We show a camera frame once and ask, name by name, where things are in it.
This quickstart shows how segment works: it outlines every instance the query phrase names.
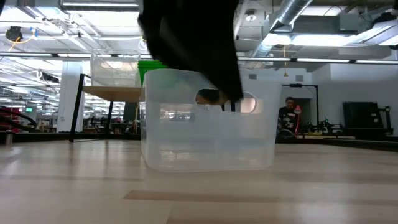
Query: ceiling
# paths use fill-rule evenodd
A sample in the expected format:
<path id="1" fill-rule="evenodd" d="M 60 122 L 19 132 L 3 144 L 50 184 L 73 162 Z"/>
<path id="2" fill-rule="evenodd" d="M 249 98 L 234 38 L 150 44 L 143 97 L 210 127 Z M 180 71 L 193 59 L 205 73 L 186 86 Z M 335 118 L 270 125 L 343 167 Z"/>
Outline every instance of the ceiling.
<path id="1" fill-rule="evenodd" d="M 99 2 L 99 0 L 64 0 L 64 3 Z M 135 1 L 107 1 L 118 3 L 134 3 Z M 314 0 L 306 8 L 302 15 L 336 16 L 344 10 L 350 13 L 371 11 L 380 7 L 391 5 L 393 0 L 367 0 L 367 1 L 338 1 L 338 0 Z M 240 23 L 238 32 L 239 40 L 236 40 L 238 52 L 246 54 L 254 50 L 262 41 L 262 26 L 268 14 L 276 12 L 280 7 L 281 0 L 252 0 L 248 1 L 247 9 L 255 9 L 256 20 Z M 36 7 L 33 10 L 21 9 L 14 6 L 5 6 L 0 16 L 0 51 L 1 52 L 50 52 L 50 53 L 90 53 L 92 49 L 123 49 L 136 50 L 142 54 L 148 54 L 145 43 L 141 39 L 141 32 L 137 23 L 139 13 L 131 11 L 104 11 L 98 7 L 97 11 L 82 11 L 82 7 L 68 7 L 68 10 L 61 10 L 62 7 Z M 21 26 L 23 44 L 9 42 L 5 33 L 10 26 Z M 347 54 L 342 47 L 311 47 L 286 45 L 285 47 L 275 46 L 270 53 L 275 57 L 370 57 L 366 52 L 372 52 L 373 57 L 387 57 L 388 47 L 361 47 L 361 50 L 350 49 L 350 52 L 357 51 L 357 54 Z M 49 83 L 37 78 L 37 71 L 53 75 L 61 79 L 62 61 L 59 60 L 32 60 L 21 58 L 0 58 L 0 85 L 25 84 L 25 85 L 48 85 Z M 82 62 L 86 74 L 90 74 L 89 62 Z M 284 63 L 275 63 L 274 68 L 283 67 Z M 304 63 L 290 63 L 290 67 L 311 67 Z M 57 103 L 59 102 L 59 87 L 56 83 L 50 83 L 53 87 L 24 87 L 18 89 L 2 87 L 0 105 L 11 105 L 16 102 L 2 100 L 10 96 L 23 96 L 42 98 L 42 100 L 31 100 L 43 109 L 41 113 L 55 115 Z M 95 103 L 87 103 L 86 116 L 93 114 L 106 114 L 108 103 L 94 96 L 87 96 L 86 100 L 92 99 Z M 46 105 L 52 106 L 53 110 L 45 110 Z M 119 116 L 123 114 L 123 104 L 116 105 Z"/>

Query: shelf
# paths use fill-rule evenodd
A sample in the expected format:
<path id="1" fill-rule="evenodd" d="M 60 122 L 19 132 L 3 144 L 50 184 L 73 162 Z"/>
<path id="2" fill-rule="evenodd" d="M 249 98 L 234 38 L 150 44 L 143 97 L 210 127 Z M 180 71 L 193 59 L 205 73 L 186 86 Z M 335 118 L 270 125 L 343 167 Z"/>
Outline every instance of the shelf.
<path id="1" fill-rule="evenodd" d="M 83 91 L 104 100 L 114 102 L 138 103 L 141 87 L 84 86 Z"/>

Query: clear plastic bin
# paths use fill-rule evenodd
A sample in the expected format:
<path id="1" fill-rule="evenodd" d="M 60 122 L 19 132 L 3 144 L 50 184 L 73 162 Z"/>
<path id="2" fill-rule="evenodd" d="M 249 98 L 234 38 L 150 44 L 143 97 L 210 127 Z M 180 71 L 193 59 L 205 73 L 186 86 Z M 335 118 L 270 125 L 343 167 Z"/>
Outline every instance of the clear plastic bin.
<path id="1" fill-rule="evenodd" d="M 140 53 L 135 50 L 93 50 L 90 58 L 91 85 L 140 86 L 139 59 Z"/>
<path id="2" fill-rule="evenodd" d="M 141 150 L 147 165 L 166 172 L 256 170 L 272 164 L 281 84 L 243 78 L 245 99 L 197 105 L 212 88 L 196 72 L 146 73 L 141 95 Z"/>

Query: wooden floor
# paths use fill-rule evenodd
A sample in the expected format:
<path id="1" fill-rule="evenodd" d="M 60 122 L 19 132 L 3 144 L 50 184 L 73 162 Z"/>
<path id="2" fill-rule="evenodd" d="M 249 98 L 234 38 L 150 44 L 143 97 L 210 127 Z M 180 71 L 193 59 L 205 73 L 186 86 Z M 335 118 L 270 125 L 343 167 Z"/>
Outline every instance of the wooden floor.
<path id="1" fill-rule="evenodd" d="M 165 174 L 137 141 L 0 147 L 0 223 L 398 223 L 398 154 L 278 145 L 255 172 Z"/>

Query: man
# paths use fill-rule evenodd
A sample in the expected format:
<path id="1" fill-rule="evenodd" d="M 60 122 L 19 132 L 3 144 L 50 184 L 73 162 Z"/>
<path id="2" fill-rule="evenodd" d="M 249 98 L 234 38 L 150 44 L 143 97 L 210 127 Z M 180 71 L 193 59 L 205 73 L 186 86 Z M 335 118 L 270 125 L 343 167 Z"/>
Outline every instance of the man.
<path id="1" fill-rule="evenodd" d="M 279 109 L 278 131 L 289 130 L 295 132 L 298 115 L 294 113 L 294 99 L 288 97 L 285 100 L 286 106 Z"/>

